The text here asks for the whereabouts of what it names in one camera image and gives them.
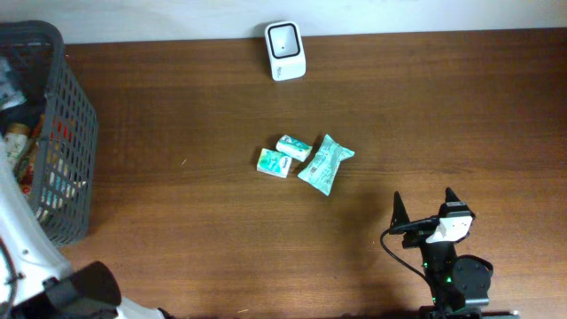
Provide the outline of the green wet wipes pack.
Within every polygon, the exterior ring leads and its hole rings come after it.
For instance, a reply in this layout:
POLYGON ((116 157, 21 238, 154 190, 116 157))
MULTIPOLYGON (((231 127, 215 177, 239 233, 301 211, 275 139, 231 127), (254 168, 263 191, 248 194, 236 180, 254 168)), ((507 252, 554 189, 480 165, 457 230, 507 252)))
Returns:
POLYGON ((342 146, 326 135, 309 164, 298 174, 298 178, 329 196, 340 163, 354 156, 355 152, 342 146))

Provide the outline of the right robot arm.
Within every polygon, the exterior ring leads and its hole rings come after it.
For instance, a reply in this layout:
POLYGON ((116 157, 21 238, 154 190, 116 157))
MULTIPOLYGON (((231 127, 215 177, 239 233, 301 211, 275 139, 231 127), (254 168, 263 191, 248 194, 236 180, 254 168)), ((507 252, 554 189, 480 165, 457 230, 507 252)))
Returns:
POLYGON ((469 234, 476 215, 451 188, 445 189, 445 201, 431 217, 412 221, 401 195, 393 195, 392 219, 379 242, 399 264, 421 277, 431 292, 432 304, 421 306, 417 316, 426 319, 518 318, 514 312, 485 313, 489 305, 494 267, 474 255, 458 255, 455 245, 469 234), (422 268, 417 269, 393 253, 385 244, 386 236, 402 235, 402 247, 417 248, 422 256, 422 268))

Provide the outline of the white tube with bamboo print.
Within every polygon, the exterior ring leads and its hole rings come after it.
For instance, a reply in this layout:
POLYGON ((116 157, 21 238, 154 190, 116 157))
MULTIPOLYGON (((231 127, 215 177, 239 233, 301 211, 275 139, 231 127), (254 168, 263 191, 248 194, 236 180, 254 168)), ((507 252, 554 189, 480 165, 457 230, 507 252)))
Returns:
POLYGON ((7 160, 11 169, 14 169, 27 149, 30 127, 22 123, 12 123, 4 135, 7 160))

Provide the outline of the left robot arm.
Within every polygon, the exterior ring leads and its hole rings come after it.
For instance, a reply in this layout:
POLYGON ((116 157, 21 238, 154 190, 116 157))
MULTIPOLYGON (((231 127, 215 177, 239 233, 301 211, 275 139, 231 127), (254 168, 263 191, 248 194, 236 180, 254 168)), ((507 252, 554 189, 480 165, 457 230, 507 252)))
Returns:
POLYGON ((110 269, 79 270, 47 238, 19 190, 1 144, 1 316, 3 318, 158 318, 162 308, 125 298, 110 269))

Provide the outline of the orange spaghetti packet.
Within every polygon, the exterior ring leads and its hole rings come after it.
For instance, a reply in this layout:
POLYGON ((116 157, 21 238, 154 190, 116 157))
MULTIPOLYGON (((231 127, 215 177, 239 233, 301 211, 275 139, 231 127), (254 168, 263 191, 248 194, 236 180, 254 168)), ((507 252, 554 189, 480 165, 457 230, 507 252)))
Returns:
POLYGON ((27 141, 27 148, 25 150, 24 156, 19 164, 19 171, 17 174, 19 188, 22 191, 25 198, 29 198, 32 190, 32 184, 35 173, 35 158, 36 154, 39 152, 39 138, 43 129, 45 115, 42 114, 40 120, 37 122, 30 138, 27 141))

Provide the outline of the Kleenex tissue pack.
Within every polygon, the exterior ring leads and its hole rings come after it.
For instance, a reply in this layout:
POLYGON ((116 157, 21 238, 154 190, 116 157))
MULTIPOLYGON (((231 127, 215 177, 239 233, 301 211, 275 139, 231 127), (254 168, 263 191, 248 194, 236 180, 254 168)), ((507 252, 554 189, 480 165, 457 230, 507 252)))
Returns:
POLYGON ((309 157, 313 147, 292 136, 283 135, 276 143, 276 149, 295 160, 304 162, 309 157))
POLYGON ((262 148, 256 169, 268 175, 286 178, 289 174, 292 157, 278 151, 262 148))

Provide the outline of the grey plastic mesh basket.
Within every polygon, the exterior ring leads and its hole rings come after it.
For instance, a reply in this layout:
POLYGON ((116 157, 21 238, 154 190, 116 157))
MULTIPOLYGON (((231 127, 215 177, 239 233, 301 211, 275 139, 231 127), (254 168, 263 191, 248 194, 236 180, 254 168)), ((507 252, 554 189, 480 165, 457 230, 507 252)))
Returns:
POLYGON ((83 240, 97 149, 97 113, 65 58, 60 32, 39 20, 4 23, 1 55, 26 102, 2 112, 1 128, 37 128, 28 203, 57 247, 83 240))

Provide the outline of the white barcode scanner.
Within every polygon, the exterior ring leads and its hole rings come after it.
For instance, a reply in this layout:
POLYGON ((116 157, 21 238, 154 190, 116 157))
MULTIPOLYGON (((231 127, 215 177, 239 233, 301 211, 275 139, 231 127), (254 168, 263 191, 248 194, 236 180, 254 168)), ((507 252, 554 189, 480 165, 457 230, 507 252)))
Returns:
POLYGON ((307 60, 299 26, 292 21, 278 21, 264 29, 272 79, 289 81, 306 74, 307 60))

